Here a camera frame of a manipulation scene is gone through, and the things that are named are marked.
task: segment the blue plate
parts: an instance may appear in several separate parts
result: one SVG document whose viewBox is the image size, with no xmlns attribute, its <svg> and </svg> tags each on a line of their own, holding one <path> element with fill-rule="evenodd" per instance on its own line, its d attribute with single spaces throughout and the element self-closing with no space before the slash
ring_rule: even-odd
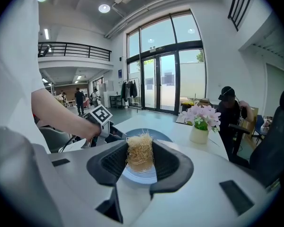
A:
<svg viewBox="0 0 284 227">
<path fill-rule="evenodd" d="M 153 139 L 172 142 L 172 140 L 168 138 L 165 134 L 159 131 L 156 131 L 156 130 L 151 130 L 151 129 L 135 129 L 132 131 L 128 131 L 126 135 L 127 137 L 132 137 L 132 136 L 139 136 L 140 134 L 147 133 L 147 132 L 150 134 L 150 136 Z M 153 184 L 157 182 L 157 174 L 156 174 L 156 169 L 154 165 L 149 171 L 139 172 L 139 173 L 133 171 L 128 165 L 126 165 L 122 174 L 128 179 L 136 183 Z"/>
<path fill-rule="evenodd" d="M 172 140 L 170 138 L 168 138 L 165 134 L 163 134 L 159 131 L 156 131 L 156 130 L 152 130 L 152 129 L 141 129 L 141 128 L 135 129 L 135 130 L 132 130 L 132 131 L 128 131 L 126 133 L 126 135 L 127 135 L 127 137 L 132 137 L 132 136 L 139 136 L 140 134 L 147 133 L 147 132 L 155 140 L 165 140 L 165 141 L 172 142 Z"/>
</svg>

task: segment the hanging jacket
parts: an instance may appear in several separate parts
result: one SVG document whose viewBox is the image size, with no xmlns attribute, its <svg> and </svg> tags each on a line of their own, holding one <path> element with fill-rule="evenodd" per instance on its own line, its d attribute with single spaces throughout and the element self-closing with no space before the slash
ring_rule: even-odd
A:
<svg viewBox="0 0 284 227">
<path fill-rule="evenodd" d="M 125 85 L 125 99 L 127 100 L 128 98 L 130 98 L 132 95 L 131 95 L 131 88 L 132 88 L 132 83 L 127 83 Z"/>
<path fill-rule="evenodd" d="M 132 81 L 130 82 L 130 85 L 131 85 L 130 95 L 133 96 L 133 82 Z"/>
<path fill-rule="evenodd" d="M 121 99 L 125 99 L 125 82 L 123 82 L 121 87 Z"/>
<path fill-rule="evenodd" d="M 133 97 L 137 97 L 138 96 L 138 92 L 137 92 L 137 85 L 136 85 L 136 81 L 133 82 Z"/>
</svg>

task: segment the shredded food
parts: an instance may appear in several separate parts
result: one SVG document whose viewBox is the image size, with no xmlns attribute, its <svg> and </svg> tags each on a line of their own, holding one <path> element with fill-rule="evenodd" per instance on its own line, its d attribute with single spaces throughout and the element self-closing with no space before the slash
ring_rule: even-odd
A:
<svg viewBox="0 0 284 227">
<path fill-rule="evenodd" d="M 126 163 L 135 172 L 145 172 L 154 164 L 152 138 L 149 133 L 133 136 L 127 140 Z"/>
</svg>

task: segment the clothing rack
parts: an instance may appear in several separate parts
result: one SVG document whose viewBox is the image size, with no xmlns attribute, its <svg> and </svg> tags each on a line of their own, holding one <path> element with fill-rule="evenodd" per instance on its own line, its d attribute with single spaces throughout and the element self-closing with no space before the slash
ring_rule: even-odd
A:
<svg viewBox="0 0 284 227">
<path fill-rule="evenodd" d="M 135 79 L 138 79 L 138 87 L 139 87 L 139 107 L 137 107 L 137 106 L 129 106 L 129 100 L 128 100 L 128 106 L 127 105 L 125 105 L 125 107 L 127 106 L 127 107 L 130 107 L 130 108 L 136 108 L 137 109 L 137 112 L 138 112 L 138 109 L 142 109 L 142 107 L 141 107 L 141 91 L 140 91 L 140 79 L 139 78 L 129 78 L 129 79 L 125 79 L 125 80 L 123 80 L 123 83 L 125 82 L 125 83 L 127 83 L 127 82 L 129 82 L 129 81 L 134 81 Z"/>
</svg>

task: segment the railing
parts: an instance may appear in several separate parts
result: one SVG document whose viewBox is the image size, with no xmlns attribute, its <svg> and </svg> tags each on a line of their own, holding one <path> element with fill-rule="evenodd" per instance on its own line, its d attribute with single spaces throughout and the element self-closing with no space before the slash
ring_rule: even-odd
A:
<svg viewBox="0 0 284 227">
<path fill-rule="evenodd" d="M 233 22 L 236 30 L 239 30 L 239 24 L 242 21 L 245 12 L 249 6 L 250 0 L 232 0 L 231 9 L 228 18 Z"/>
<path fill-rule="evenodd" d="M 110 50 L 67 42 L 39 42 L 38 57 L 47 56 L 78 56 L 110 61 Z"/>
</svg>

